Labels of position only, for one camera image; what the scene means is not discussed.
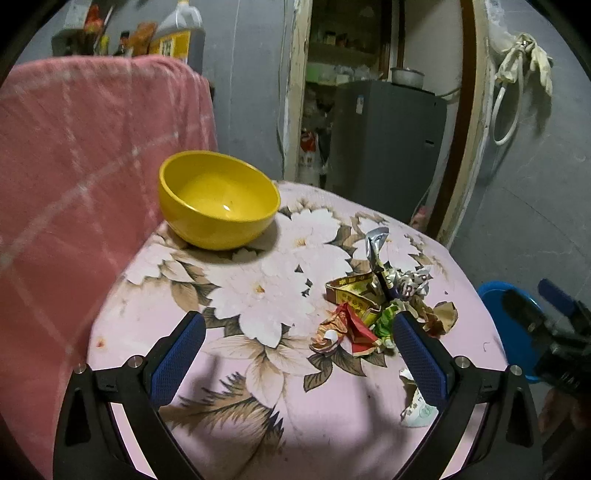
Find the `gray refrigerator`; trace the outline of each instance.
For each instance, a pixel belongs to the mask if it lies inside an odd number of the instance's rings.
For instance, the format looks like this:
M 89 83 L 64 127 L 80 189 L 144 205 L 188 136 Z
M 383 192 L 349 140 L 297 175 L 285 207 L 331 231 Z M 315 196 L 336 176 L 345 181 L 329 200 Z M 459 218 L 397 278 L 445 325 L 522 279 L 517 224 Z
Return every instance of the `gray refrigerator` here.
M 340 85 L 334 109 L 327 189 L 408 223 L 433 179 L 446 101 L 369 80 Z

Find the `metal pot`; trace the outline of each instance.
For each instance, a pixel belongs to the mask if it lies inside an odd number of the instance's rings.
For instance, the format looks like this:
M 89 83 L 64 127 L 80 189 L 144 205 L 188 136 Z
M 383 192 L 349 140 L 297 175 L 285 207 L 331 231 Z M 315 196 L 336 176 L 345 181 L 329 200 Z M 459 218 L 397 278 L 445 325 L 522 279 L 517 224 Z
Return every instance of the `metal pot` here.
M 423 88 L 423 81 L 425 80 L 425 74 L 418 70 L 411 69 L 400 69 L 397 67 L 391 68 L 392 72 L 392 83 L 394 85 L 403 85 L 412 88 Z

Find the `candy wrapper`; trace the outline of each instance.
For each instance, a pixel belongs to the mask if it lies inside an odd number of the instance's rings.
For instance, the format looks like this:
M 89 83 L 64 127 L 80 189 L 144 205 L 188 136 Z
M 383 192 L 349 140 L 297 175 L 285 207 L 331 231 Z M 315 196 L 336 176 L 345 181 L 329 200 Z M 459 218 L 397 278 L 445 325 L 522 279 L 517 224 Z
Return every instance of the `candy wrapper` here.
M 373 273 L 351 275 L 328 282 L 326 300 L 336 305 L 349 303 L 357 316 L 367 326 L 372 325 L 386 301 L 381 288 L 372 286 Z
M 408 300 L 414 295 L 425 298 L 429 293 L 428 281 L 432 278 L 429 267 L 419 270 L 403 272 L 402 270 L 388 270 L 388 278 L 394 284 L 398 298 Z
M 449 333 L 457 322 L 457 309 L 451 301 L 440 301 L 433 308 L 425 305 L 422 298 L 414 296 L 409 304 L 416 310 L 419 321 L 424 321 L 423 330 L 430 336 L 439 338 Z
M 439 338 L 445 333 L 449 333 L 457 321 L 457 310 L 450 301 L 442 301 L 431 308 L 425 305 L 425 302 L 418 295 L 414 295 L 409 301 L 400 299 L 393 300 L 382 314 L 376 320 L 373 326 L 373 332 L 381 340 L 385 348 L 391 348 L 396 351 L 396 345 L 392 338 L 392 322 L 394 317 L 400 312 L 410 312 L 420 323 L 430 336 Z
M 382 345 L 346 302 L 339 305 L 332 316 L 320 324 L 316 335 L 310 340 L 310 348 L 317 353 L 331 352 L 345 334 L 351 340 L 353 356 L 369 355 Z
M 316 335 L 311 338 L 310 348 L 317 353 L 328 353 L 337 348 L 349 330 L 347 322 L 346 310 L 338 308 L 332 317 L 318 326 Z
M 418 317 L 418 313 L 407 301 L 393 300 L 390 305 L 384 308 L 384 311 L 375 323 L 373 332 L 381 340 L 385 348 L 391 348 L 396 351 L 396 345 L 392 339 L 392 321 L 397 313 L 408 310 L 413 314 L 415 318 Z
M 379 251 L 384 246 L 388 234 L 388 227 L 381 226 L 371 230 L 365 237 L 365 249 L 369 265 L 376 275 L 386 300 L 408 300 L 413 295 L 424 298 L 429 292 L 428 281 L 432 278 L 428 267 L 403 272 L 397 268 L 392 268 L 387 263 L 384 265 L 380 260 Z
M 407 407 L 400 414 L 400 423 L 405 427 L 428 427 L 439 411 L 425 402 L 408 368 L 400 371 L 400 380 L 407 392 Z

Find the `pink tablecloth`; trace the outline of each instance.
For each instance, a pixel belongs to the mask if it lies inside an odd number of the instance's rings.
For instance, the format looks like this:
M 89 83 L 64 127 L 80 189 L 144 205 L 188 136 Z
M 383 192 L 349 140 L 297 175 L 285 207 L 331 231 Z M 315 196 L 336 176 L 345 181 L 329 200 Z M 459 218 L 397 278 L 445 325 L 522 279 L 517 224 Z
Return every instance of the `pink tablecloth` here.
M 451 300 L 459 319 L 443 343 L 480 367 L 504 369 L 492 319 L 438 243 L 391 218 L 313 187 L 280 183 L 282 209 L 262 237 L 231 254 L 190 248 L 166 225 L 114 285 L 93 326 L 94 369 L 146 354 L 190 309 L 207 320 L 202 351 L 161 415 L 208 479 L 391 479 L 427 429 L 401 426 L 400 356 L 354 358 L 343 344 L 314 362 L 308 343 L 334 305 L 324 283 L 365 272 L 363 239 L 390 228 L 382 260 L 431 265 L 428 305 Z M 476 414 L 448 473 L 476 433 Z M 132 457 L 145 459 L 124 438 Z

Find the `pink blanket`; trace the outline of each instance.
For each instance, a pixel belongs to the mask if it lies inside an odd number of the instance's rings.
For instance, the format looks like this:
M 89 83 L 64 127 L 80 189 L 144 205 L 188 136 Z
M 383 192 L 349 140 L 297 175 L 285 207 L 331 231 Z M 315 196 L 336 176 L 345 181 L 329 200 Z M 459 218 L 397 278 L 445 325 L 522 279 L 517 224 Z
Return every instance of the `pink blanket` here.
M 216 150 L 207 81 L 159 56 L 16 67 L 0 89 L 0 412 L 51 478 L 63 391 L 161 221 L 168 156 Z

